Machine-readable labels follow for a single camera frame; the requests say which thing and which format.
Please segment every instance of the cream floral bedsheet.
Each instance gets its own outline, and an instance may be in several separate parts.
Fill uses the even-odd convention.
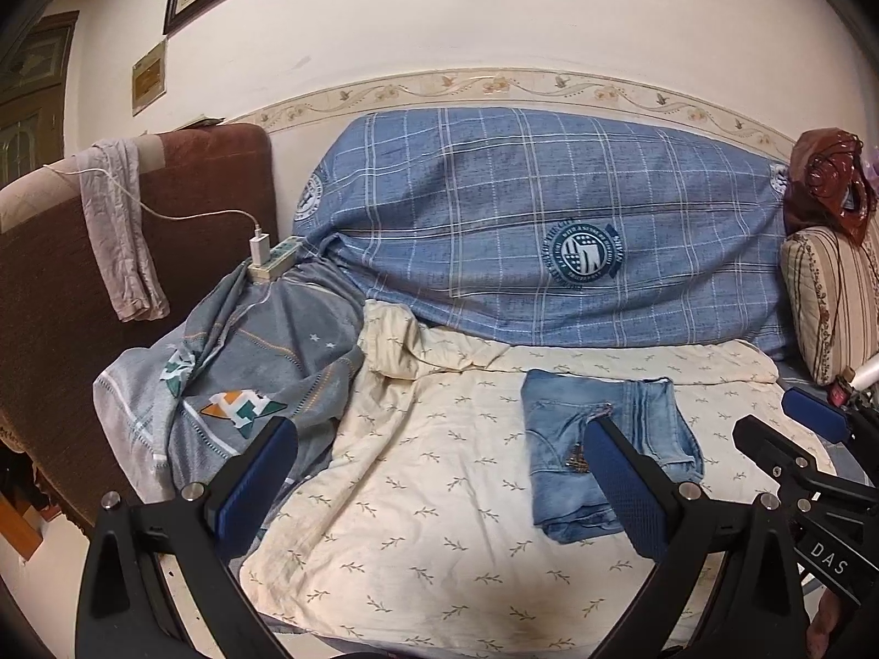
[[[670,378],[715,498],[777,488],[733,445],[747,414],[832,473],[819,440],[781,412],[775,365],[747,343],[510,347],[428,329],[400,305],[370,301],[365,314],[366,365],[330,467],[290,497],[241,573],[259,612],[308,631],[428,657],[588,656],[600,643],[652,562],[624,533],[558,545],[532,526],[519,396],[529,369]],[[672,641],[692,634],[720,559]]]

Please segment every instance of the blue gripper pad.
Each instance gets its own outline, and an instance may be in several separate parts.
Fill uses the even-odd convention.
[[[831,444],[841,444],[848,439],[845,414],[801,389],[785,391],[781,410]]]
[[[224,562],[246,554],[265,515],[287,478],[299,447],[296,425],[288,419],[261,444],[240,482],[232,489],[214,519],[214,543]]]
[[[661,561],[668,551],[669,539],[665,509],[620,446],[626,444],[633,457],[640,456],[607,418],[590,421],[583,436],[583,457],[635,551],[642,557]],[[664,473],[663,476],[665,482],[671,483]]]

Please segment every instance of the wooden door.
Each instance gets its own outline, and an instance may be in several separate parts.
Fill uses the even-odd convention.
[[[76,13],[41,20],[0,76],[0,188],[64,156],[64,81]]]
[[[0,104],[0,188],[64,156],[63,116],[63,87]]]

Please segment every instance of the light blue jeans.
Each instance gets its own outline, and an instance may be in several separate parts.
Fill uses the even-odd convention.
[[[702,451],[674,402],[674,385],[605,381],[532,370],[522,387],[531,460],[535,526],[560,543],[620,532],[595,477],[583,462],[583,431],[609,416],[635,447],[674,482],[700,482]]]

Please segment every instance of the pillow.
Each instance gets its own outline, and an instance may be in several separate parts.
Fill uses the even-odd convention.
[[[860,248],[825,227],[794,233],[781,245],[781,271],[800,351],[822,386],[879,351],[877,252],[875,215]]]

